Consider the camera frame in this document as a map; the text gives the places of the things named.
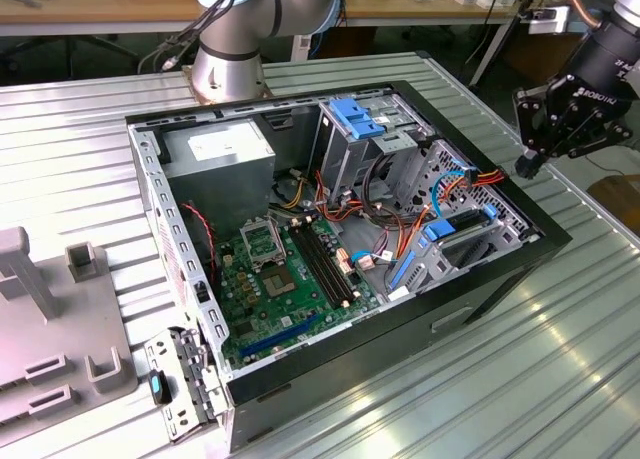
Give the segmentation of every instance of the pcie slot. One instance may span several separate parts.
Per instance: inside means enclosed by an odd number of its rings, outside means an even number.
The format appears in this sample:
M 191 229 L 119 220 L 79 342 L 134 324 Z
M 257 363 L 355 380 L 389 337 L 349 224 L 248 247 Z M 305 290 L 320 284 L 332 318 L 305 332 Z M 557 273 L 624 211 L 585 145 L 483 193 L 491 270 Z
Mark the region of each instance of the pcie slot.
M 303 225 L 290 229 L 289 233 L 331 306 L 337 309 L 344 301 L 350 303 L 353 300 L 351 288 L 311 227 Z
M 312 316 L 300 324 L 296 324 L 295 326 L 290 327 L 289 329 L 285 329 L 284 331 L 278 332 L 273 336 L 269 336 L 265 339 L 262 339 L 258 342 L 250 344 L 247 347 L 243 347 L 240 349 L 240 354 L 242 356 L 250 356 L 251 354 L 257 354 L 258 352 L 264 351 L 273 346 L 277 346 L 278 344 L 291 339 L 292 337 L 299 336 L 300 334 L 304 334 L 309 330 L 313 321 L 317 319 L 317 316 Z

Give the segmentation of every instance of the aluminum table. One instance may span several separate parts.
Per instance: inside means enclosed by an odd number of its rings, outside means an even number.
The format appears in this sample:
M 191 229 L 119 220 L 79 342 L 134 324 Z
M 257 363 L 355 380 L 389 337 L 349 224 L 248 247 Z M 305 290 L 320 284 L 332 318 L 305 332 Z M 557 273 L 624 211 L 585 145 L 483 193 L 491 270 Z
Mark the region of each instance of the aluminum table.
M 496 163 L 515 135 L 415 54 L 265 66 L 285 94 L 408 80 Z M 0 89 L 0 227 L 32 258 L 106 248 L 140 387 L 0 456 L 220 457 L 215 428 L 168 444 L 141 345 L 179 321 L 143 215 L 123 117 L 194 105 L 182 74 Z M 517 182 L 573 236 L 491 314 L 318 407 L 237 457 L 640 456 L 637 239 L 552 168 Z

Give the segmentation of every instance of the table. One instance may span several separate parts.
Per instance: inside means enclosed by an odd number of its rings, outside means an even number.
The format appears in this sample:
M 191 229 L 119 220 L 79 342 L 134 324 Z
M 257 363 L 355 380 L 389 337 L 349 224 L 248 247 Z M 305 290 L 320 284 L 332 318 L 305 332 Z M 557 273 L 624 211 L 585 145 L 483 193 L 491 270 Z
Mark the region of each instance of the table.
M 269 64 L 265 75 L 276 95 L 407 80 L 506 170 L 520 154 L 499 117 L 415 54 Z M 35 260 L 82 240 L 106 248 L 141 384 L 0 456 L 221 457 L 217 429 L 168 445 L 141 349 L 178 313 L 143 215 L 123 117 L 195 105 L 184 77 L 10 87 L 0 99 L 0 227 L 24 225 Z M 237 457 L 638 457 L 638 239 L 552 167 L 516 182 L 573 237 L 553 262 L 488 316 Z
M 40 10 L 5 0 L 0 4 L 0 36 L 176 32 L 202 9 L 196 0 L 51 0 Z M 346 4 L 343 26 L 348 27 L 481 24 L 488 12 L 452 0 L 346 0 Z M 497 36 L 506 32 L 513 13 L 511 8 L 494 9 L 487 22 L 502 24 Z M 310 35 L 295 36 L 291 61 L 306 60 L 310 42 Z

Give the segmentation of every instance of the blue plastic clip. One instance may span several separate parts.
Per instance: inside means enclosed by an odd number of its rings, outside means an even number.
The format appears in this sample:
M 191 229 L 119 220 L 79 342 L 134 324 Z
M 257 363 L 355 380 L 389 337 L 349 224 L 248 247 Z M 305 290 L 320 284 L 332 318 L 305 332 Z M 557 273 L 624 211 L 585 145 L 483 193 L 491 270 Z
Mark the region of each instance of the blue plastic clip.
M 427 237 L 432 241 L 437 241 L 441 237 L 448 236 L 449 234 L 453 234 L 456 230 L 453 228 L 449 221 L 443 219 L 441 221 L 428 224 L 424 227 L 424 232 L 427 234 Z

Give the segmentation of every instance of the pipe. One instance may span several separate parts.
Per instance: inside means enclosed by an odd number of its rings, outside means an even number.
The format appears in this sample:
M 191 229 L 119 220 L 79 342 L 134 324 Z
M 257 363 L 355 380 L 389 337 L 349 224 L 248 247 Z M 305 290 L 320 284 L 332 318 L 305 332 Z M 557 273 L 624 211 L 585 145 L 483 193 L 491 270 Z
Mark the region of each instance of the pipe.
M 584 21 L 584 23 L 589 26 L 591 29 L 597 29 L 600 27 L 601 22 L 593 17 L 585 5 L 582 3 L 582 0 L 570 0 L 573 7 L 576 8 L 576 12 L 580 16 L 580 18 Z

